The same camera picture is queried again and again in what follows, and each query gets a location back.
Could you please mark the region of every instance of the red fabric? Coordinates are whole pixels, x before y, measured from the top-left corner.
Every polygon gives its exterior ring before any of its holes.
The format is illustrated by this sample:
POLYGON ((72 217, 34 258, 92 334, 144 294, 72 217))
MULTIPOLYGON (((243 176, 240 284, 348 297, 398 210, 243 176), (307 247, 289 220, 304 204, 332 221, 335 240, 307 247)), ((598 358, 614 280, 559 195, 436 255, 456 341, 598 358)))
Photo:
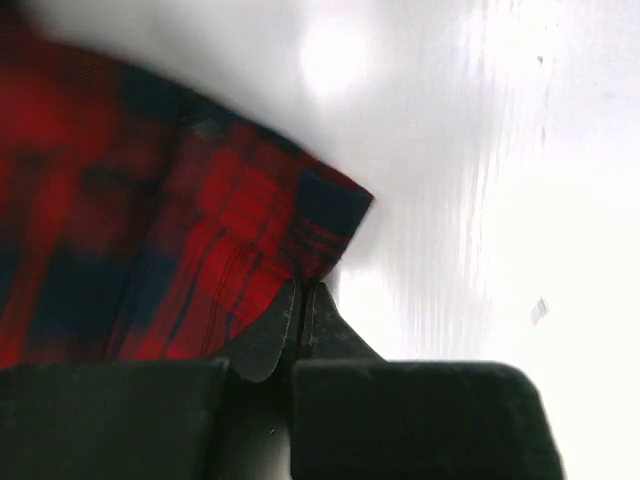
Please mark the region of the red fabric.
POLYGON ((214 353, 335 264, 370 195, 0 9, 0 367, 214 353))

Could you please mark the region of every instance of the white background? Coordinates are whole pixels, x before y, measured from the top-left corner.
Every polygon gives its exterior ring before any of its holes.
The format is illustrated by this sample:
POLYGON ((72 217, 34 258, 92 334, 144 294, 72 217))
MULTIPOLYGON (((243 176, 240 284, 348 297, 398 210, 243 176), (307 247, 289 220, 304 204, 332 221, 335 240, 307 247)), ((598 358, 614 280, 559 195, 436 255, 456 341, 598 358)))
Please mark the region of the white background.
POLYGON ((329 278, 351 325, 521 367, 568 478, 640 478, 640 1, 32 3, 369 188, 329 278))

